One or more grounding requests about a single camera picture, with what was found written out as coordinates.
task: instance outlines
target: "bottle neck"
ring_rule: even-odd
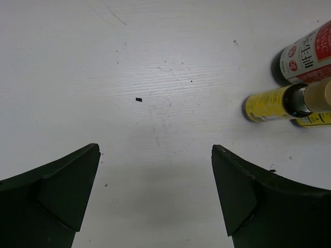
[[[295,110],[300,111],[300,112],[305,112],[305,113],[311,113],[311,110],[305,104],[304,95],[305,95],[306,89],[307,89],[307,86],[303,87],[301,89],[298,89],[294,93],[293,104],[294,104]]]

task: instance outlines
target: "bottle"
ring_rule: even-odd
[[[313,127],[331,127],[331,112],[327,113],[312,113],[311,115],[290,120],[297,127],[313,128]]]
[[[280,51],[272,74],[281,85],[331,78],[331,21]]]
[[[245,118],[253,122],[331,112],[331,80],[309,85],[293,84],[250,95],[244,100],[242,111]]]

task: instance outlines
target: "bottle cap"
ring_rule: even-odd
[[[307,86],[304,101],[314,113],[331,112],[331,80],[322,80]]]

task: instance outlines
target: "white table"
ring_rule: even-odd
[[[2,1],[1,179],[98,143],[103,163],[73,247],[233,247],[213,144],[331,189],[331,128],[253,124],[240,112],[246,96],[277,87],[273,56],[330,9],[328,0]]]

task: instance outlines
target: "red circular logo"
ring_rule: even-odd
[[[288,56],[292,57],[295,53],[295,50],[296,50],[296,45],[289,50]]]
[[[296,65],[296,62],[294,60],[290,61],[289,67],[291,71],[296,71],[298,69],[298,66]]]

